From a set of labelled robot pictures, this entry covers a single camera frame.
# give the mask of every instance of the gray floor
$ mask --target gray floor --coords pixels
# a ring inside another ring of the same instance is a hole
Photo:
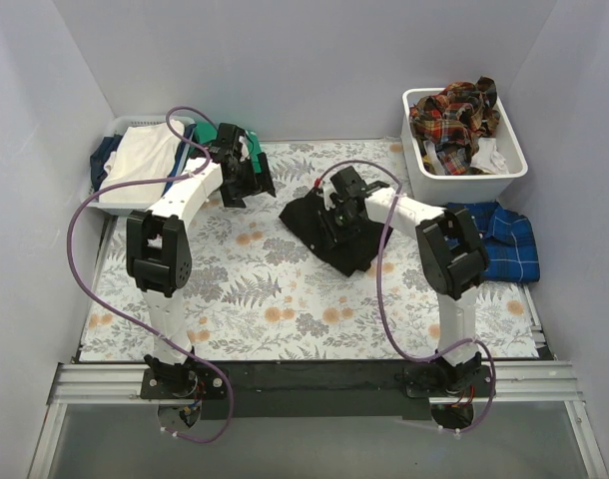
[[[496,404],[460,440],[394,418],[241,419],[206,446],[162,434],[156,411],[69,406],[50,477],[586,477],[563,403]]]

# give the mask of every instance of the plaid shirt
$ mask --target plaid shirt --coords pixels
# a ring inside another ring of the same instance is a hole
[[[535,236],[527,217],[510,212],[498,203],[464,205],[483,234],[491,260],[484,279],[534,282],[540,278]]]
[[[447,175],[467,175],[479,150],[478,137],[492,137],[500,121],[493,111],[495,82],[480,77],[472,83],[452,83],[437,95],[421,98],[411,107],[411,126],[423,140],[435,143],[437,158]]]

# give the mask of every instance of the laundry basket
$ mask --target laundry basket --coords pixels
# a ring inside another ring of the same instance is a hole
[[[194,119],[189,117],[172,117],[174,120],[178,120],[184,126],[193,125],[196,123]],[[151,125],[160,125],[165,123],[165,115],[154,115],[154,116],[129,116],[129,117],[118,117],[112,123],[109,124],[105,130],[105,137],[113,137],[114,135],[125,135],[127,129],[130,127],[148,127]],[[184,144],[183,153],[179,165],[179,172],[184,168],[187,156],[189,154],[189,145]],[[92,187],[92,180],[88,175],[87,180],[83,188],[81,189],[81,202],[85,201],[90,195],[94,193],[94,187]],[[151,203],[99,203],[98,199],[93,200],[87,205],[87,208],[97,208],[115,216],[127,216],[132,210],[144,211],[148,209]]]
[[[502,102],[497,99],[495,110],[500,114],[500,124],[495,132],[497,151],[506,159],[508,175],[432,175],[422,163],[419,144],[411,132],[409,108],[422,97],[436,95],[443,88],[415,88],[402,95],[404,116],[402,118],[402,147],[404,159],[411,180],[413,197],[419,202],[442,206],[447,203],[492,202],[516,178],[523,177],[528,171],[522,149],[517,143],[511,123],[506,116]]]

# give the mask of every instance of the navy blue cloth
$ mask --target navy blue cloth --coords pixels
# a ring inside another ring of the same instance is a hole
[[[190,139],[192,134],[194,133],[194,129],[196,128],[196,124],[188,125],[185,127],[185,131],[183,132],[183,137]],[[178,149],[176,150],[174,167],[172,168],[172,172],[169,173],[170,177],[174,177],[182,172],[182,169],[185,165],[181,165],[181,159],[183,158],[183,150],[185,149],[185,142],[181,142],[178,145]],[[173,183],[169,182],[165,184],[165,189],[163,190],[163,195],[167,192],[169,188],[171,188]]]
[[[101,188],[101,184],[107,178],[107,172],[105,171],[105,164],[109,160],[109,156],[112,152],[118,150],[118,146],[123,140],[122,135],[114,135],[113,137],[105,137],[101,142],[100,146],[96,149],[92,156],[89,157],[89,166],[91,168],[90,175],[92,177],[92,187],[94,191],[98,192]]]
[[[539,280],[540,263],[535,236],[527,217],[505,210],[499,203],[463,206],[471,212],[488,251],[490,266],[482,275],[484,279],[509,282]]]

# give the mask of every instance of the white wall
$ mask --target white wall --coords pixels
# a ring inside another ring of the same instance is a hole
[[[507,100],[530,166],[507,197],[535,229],[536,305],[609,468],[609,0],[557,2]]]
[[[52,2],[0,0],[0,479],[27,474],[57,362],[78,344],[87,301],[65,231],[112,118]],[[86,278],[101,225],[78,229]]]
[[[191,104],[264,139],[399,135],[409,88],[506,92],[555,0],[55,0],[117,115]]]

